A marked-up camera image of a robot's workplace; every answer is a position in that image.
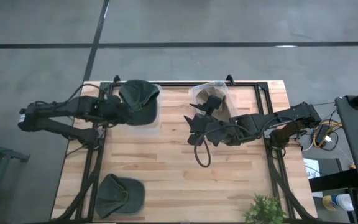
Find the leaf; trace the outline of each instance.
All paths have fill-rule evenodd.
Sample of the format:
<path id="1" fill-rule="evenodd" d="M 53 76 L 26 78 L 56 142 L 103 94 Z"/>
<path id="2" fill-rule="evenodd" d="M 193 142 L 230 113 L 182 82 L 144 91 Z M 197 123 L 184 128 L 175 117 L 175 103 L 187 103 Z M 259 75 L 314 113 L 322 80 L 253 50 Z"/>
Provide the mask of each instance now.
<path id="1" fill-rule="evenodd" d="M 255 194 L 254 203 L 244 214 L 244 221 L 254 224 L 282 224 L 285 212 L 279 204 L 280 200 L 276 197 Z"/>

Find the bottle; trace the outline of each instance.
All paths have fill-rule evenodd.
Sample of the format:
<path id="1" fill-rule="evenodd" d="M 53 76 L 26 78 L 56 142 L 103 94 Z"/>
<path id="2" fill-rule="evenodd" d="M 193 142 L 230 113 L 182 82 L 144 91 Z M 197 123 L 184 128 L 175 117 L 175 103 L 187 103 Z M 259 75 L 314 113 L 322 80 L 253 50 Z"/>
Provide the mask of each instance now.
<path id="1" fill-rule="evenodd" d="M 349 194 L 326 195 L 323 197 L 323 205 L 330 211 L 353 211 L 353 204 Z"/>

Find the green cap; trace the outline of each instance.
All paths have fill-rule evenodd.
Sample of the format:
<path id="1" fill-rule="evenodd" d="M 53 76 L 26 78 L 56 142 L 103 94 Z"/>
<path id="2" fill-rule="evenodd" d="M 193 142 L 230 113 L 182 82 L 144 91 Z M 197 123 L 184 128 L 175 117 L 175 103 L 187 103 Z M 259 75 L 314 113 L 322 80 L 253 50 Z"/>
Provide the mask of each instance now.
<path id="1" fill-rule="evenodd" d="M 151 124 L 157 117 L 157 97 L 160 90 L 145 80 L 128 80 L 119 89 L 122 100 L 128 104 L 131 119 L 127 124 Z"/>
<path id="2" fill-rule="evenodd" d="M 101 218 L 110 214 L 135 214 L 144 204 L 144 185 L 135 179 L 107 175 L 96 194 L 95 209 Z"/>

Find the cable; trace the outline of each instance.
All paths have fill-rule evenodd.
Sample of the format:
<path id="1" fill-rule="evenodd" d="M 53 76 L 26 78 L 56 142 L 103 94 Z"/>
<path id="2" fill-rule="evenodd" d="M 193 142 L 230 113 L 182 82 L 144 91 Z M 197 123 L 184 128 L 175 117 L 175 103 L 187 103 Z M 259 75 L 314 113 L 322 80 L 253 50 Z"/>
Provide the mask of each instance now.
<path id="1" fill-rule="evenodd" d="M 333 132 L 333 128 L 335 128 L 336 126 L 339 126 L 340 128 L 342 127 L 342 123 L 338 123 L 337 121 L 333 120 L 332 118 L 330 118 L 330 120 L 323 120 L 322 122 L 319 123 L 319 125 L 317 126 L 317 128 L 315 130 L 313 130 L 312 132 L 312 142 L 313 142 L 313 145 L 315 147 L 321 147 L 323 145 L 323 141 L 321 141 L 321 143 L 319 145 L 317 145 L 316 143 L 316 137 L 317 137 L 317 131 L 321 128 L 321 126 L 323 124 L 328 124 L 328 125 L 331 125 L 331 123 L 334 125 L 332 127 L 330 127 L 327 132 L 324 134 L 324 138 L 325 136 L 329 135 L 330 133 Z"/>
<path id="2" fill-rule="evenodd" d="M 346 155 L 346 153 L 342 150 L 342 148 L 339 147 L 339 145 L 336 145 L 336 146 L 337 146 L 338 149 L 346 156 L 346 159 L 347 159 L 350 163 L 354 164 L 354 161 L 351 160 L 351 159 Z"/>
<path id="3" fill-rule="evenodd" d="M 107 94 L 104 90 L 100 89 L 100 87 L 97 86 L 97 85 L 90 84 L 90 83 L 82 84 L 82 85 L 80 85 L 80 87 L 78 87 L 78 88 L 74 91 L 74 93 L 73 93 L 67 100 L 65 100 L 63 103 L 61 103 L 61 104 L 59 104 L 59 105 L 55 105 L 53 108 L 54 108 L 54 109 L 57 109 L 57 108 L 59 108 L 59 107 L 62 107 L 62 106 L 64 106 L 64 105 L 66 105 L 68 102 L 70 102 L 71 99 L 74 98 L 74 96 L 78 93 L 78 91 L 79 91 L 80 89 L 82 89 L 84 86 L 93 86 L 93 87 L 99 89 L 99 91 L 101 91 L 104 95 Z"/>
<path id="4" fill-rule="evenodd" d="M 302 150 L 302 151 L 303 151 L 303 152 L 306 152 L 307 150 L 310 150 L 312 146 L 313 146 L 313 143 L 311 143 L 310 146 L 309 146 L 307 149 L 304 149 L 304 150 Z"/>
<path id="5" fill-rule="evenodd" d="M 267 128 L 267 125 L 268 125 L 268 124 L 270 124 L 272 121 L 275 121 L 275 120 L 278 119 L 278 118 L 286 118 L 286 119 L 290 120 L 292 123 L 295 124 L 295 127 L 296 127 L 296 139 L 298 139 L 299 136 L 300 136 L 298 124 L 296 123 L 296 121 L 295 121 L 294 119 L 289 118 L 289 117 L 286 117 L 286 116 L 274 117 L 274 118 L 270 119 L 269 121 L 267 121 L 267 122 L 262 126 L 262 130 L 261 130 L 261 132 L 260 132 L 260 134 L 259 134 L 258 137 L 260 138 L 260 137 L 263 135 L 263 132 L 264 132 L 265 129 Z"/>
<path id="6" fill-rule="evenodd" d="M 328 174 L 322 173 L 322 172 L 320 172 L 320 171 L 318 171 L 318 170 L 316 170 L 316 169 L 314 169 L 314 168 L 311 168 L 310 166 L 306 166 L 306 165 L 305 165 L 305 167 L 307 167 L 307 168 L 309 168 L 309 169 L 312 169 L 312 170 L 316 171 L 316 172 L 319 173 L 319 174 L 328 175 Z"/>
<path id="7" fill-rule="evenodd" d="M 287 154 L 287 150 L 285 149 L 285 148 L 276 148 L 276 149 L 272 149 L 273 151 L 276 151 L 276 153 L 277 153 L 277 151 L 279 151 L 279 150 L 283 150 L 284 151 L 284 153 L 283 153 L 283 158 L 284 158 L 284 156 Z"/>
<path id="8" fill-rule="evenodd" d="M 67 153 L 66 156 L 65 156 L 65 158 L 67 158 L 67 156 L 70 155 L 71 153 L 74 153 L 74 152 L 76 152 L 76 151 L 78 151 L 78 150 L 80 150 L 80 149 L 83 149 L 84 147 L 85 147 L 85 146 L 81 146 L 81 147 L 79 147 L 78 149 L 75 149 L 75 150 L 73 150 L 73 151 Z"/>
<path id="9" fill-rule="evenodd" d="M 204 137 L 205 137 L 207 134 L 213 133 L 213 132 L 215 132 L 215 131 L 219 131 L 219 130 L 224 129 L 224 128 L 230 128 L 230 127 L 239 128 L 239 129 L 241 129 L 241 130 L 243 130 L 243 131 L 249 133 L 250 135 L 252 135 L 251 132 L 249 132 L 246 128 L 243 128 L 242 126 L 239 126 L 239 125 L 236 125 L 236 124 L 228 124 L 228 125 L 221 126 L 221 127 L 218 127 L 218 128 L 215 128 L 215 129 L 212 129 L 212 130 L 209 130 L 209 131 L 203 133 L 202 135 L 200 135 L 200 136 L 198 137 L 198 139 L 196 140 L 196 143 L 195 143 L 195 145 L 194 145 L 194 156 L 195 156 L 195 158 L 196 158 L 196 161 L 197 161 L 198 165 L 200 165 L 201 167 L 204 167 L 204 168 L 208 168 L 208 167 L 211 165 L 211 153 L 210 153 L 210 151 L 209 151 L 209 147 L 208 147 L 208 145 L 207 145 L 207 143 L 206 143 Z M 208 163 L 207 163 L 206 165 L 204 165 L 204 164 L 200 161 L 200 159 L 199 159 L 199 157 L 198 157 L 198 154 L 197 154 L 197 144 L 198 144 L 201 140 L 204 141 L 204 145 L 205 145 L 206 152 L 207 152 L 207 155 L 208 155 Z"/>
<path id="10" fill-rule="evenodd" d="M 320 147 L 320 149 L 322 149 L 322 150 L 325 150 L 325 151 L 332 151 L 332 150 L 334 150 L 335 148 L 336 148 L 336 146 L 337 146 L 337 144 L 338 144 L 338 142 L 339 142 L 339 136 L 338 136 L 338 134 L 337 133 L 333 133 L 333 134 L 335 134 L 336 135 L 336 142 L 335 142 L 335 145 L 332 147 L 332 148 L 330 148 L 330 149 L 326 149 L 326 148 L 324 148 L 323 146 L 321 146 Z"/>
<path id="11" fill-rule="evenodd" d="M 331 113 L 330 117 L 329 117 L 329 123 L 328 126 L 331 124 L 331 120 L 333 118 L 334 113 L 336 112 L 336 109 Z"/>
<path id="12" fill-rule="evenodd" d="M 328 105 L 328 104 L 334 104 L 335 102 L 327 102 L 327 103 L 317 103 L 317 104 L 312 104 L 313 106 L 320 106 L 320 105 Z"/>
<path id="13" fill-rule="evenodd" d="M 290 121 L 292 121 L 292 122 L 295 124 L 295 126 L 296 126 L 296 138 L 298 139 L 300 133 L 299 133 L 299 127 L 298 127 L 298 124 L 296 123 L 296 121 L 295 121 L 294 119 L 289 118 L 289 117 L 280 117 L 280 118 L 289 119 Z M 267 122 L 262 126 L 262 129 L 261 129 L 260 134 L 259 134 L 258 136 L 256 136 L 256 137 L 257 137 L 257 138 L 261 138 L 261 136 L 263 135 L 263 132 L 265 131 L 265 128 L 267 127 L 267 125 L 270 124 L 272 121 L 274 121 L 274 120 L 276 120 L 276 119 L 278 119 L 278 118 L 275 117 L 275 118 L 272 118 L 271 120 L 267 121 Z M 209 147 L 208 147 L 208 145 L 207 145 L 207 143 L 206 143 L 204 137 L 205 137 L 207 134 L 209 134 L 209 133 L 212 133 L 212 132 L 215 132 L 215 131 L 219 131 L 219 130 L 221 130 L 221 129 L 223 129 L 223 128 L 230 128 L 230 127 L 239 128 L 239 129 L 241 129 L 241 130 L 247 132 L 247 133 L 250 134 L 251 136 L 253 136 L 253 134 L 252 134 L 250 131 L 248 131 L 246 128 L 244 128 L 244 127 L 242 127 L 242 126 L 239 126 L 239 125 L 237 125 L 237 124 L 228 124 L 228 125 L 221 126 L 221 127 L 219 127 L 219 128 L 215 128 L 215 129 L 212 129 L 212 130 L 209 130 L 209 131 L 203 133 L 202 135 L 200 135 L 200 136 L 198 137 L 198 139 L 196 140 L 196 144 L 194 145 L 194 156 L 195 156 L 195 158 L 196 158 L 196 161 L 197 161 L 198 165 L 200 165 L 201 167 L 204 167 L 204 168 L 207 168 L 207 167 L 209 167 L 209 166 L 211 165 L 211 153 L 210 153 L 210 151 L 209 151 Z M 197 154 L 197 144 L 200 142 L 201 139 L 203 139 L 203 141 L 204 141 L 204 145 L 205 145 L 206 152 L 207 152 L 207 155 L 208 155 L 208 163 L 207 163 L 206 165 L 204 165 L 204 164 L 200 161 L 200 159 L 199 159 L 199 157 L 198 157 L 198 154 Z M 283 157 L 284 157 L 285 154 L 287 153 L 286 150 L 285 150 L 285 148 L 280 148 L 280 150 L 284 150 L 284 154 L 283 154 Z"/>
<path id="14" fill-rule="evenodd" d="M 337 130 L 339 130 L 339 129 L 341 129 L 341 128 L 342 128 L 342 126 L 338 127 L 338 128 L 335 129 L 335 130 L 330 131 L 329 133 L 334 133 L 334 132 L 336 132 Z"/>

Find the concrete floor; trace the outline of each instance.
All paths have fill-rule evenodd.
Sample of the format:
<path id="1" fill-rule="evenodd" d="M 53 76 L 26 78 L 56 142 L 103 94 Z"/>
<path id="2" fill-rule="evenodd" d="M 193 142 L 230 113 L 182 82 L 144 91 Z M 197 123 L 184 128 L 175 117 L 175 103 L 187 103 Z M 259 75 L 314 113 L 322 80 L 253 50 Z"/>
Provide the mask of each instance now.
<path id="1" fill-rule="evenodd" d="M 91 43 L 103 0 L 0 1 L 0 44 Z M 358 0 L 111 0 L 101 42 L 358 41 Z M 31 154 L 13 162 L 0 193 L 0 223 L 49 218 L 67 146 L 25 133 L 18 111 L 65 100 L 80 85 L 90 49 L 0 49 L 0 145 Z M 290 103 L 324 103 L 358 93 L 358 47 L 102 49 L 91 80 L 284 80 Z M 333 105 L 317 106 L 321 117 Z M 340 148 L 351 158 L 342 132 Z M 312 158 L 340 158 L 312 149 Z M 319 209 L 323 220 L 346 221 Z"/>

